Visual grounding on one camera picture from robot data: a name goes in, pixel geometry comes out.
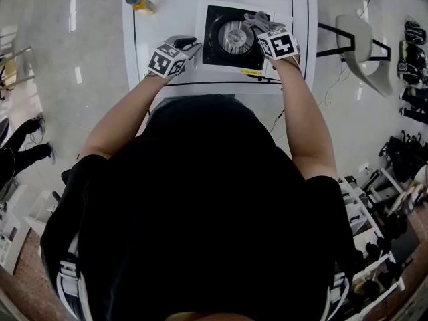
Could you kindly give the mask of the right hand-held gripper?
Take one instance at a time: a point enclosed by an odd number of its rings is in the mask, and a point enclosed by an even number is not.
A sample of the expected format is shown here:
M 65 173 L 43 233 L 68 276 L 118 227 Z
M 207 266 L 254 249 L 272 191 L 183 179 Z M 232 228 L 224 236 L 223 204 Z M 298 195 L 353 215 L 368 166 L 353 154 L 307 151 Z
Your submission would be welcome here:
M 273 60 L 281 60 L 298 54 L 298 44 L 285 27 L 257 36 L 263 53 Z

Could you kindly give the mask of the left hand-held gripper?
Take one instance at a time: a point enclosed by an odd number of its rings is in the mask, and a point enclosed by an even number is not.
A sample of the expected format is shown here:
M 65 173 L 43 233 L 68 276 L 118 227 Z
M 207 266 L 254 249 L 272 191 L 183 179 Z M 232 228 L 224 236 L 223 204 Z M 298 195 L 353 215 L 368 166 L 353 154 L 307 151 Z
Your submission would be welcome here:
M 148 69 L 162 78 L 180 74 L 186 62 L 201 50 L 202 43 L 196 37 L 176 36 L 155 47 L 148 61 Z

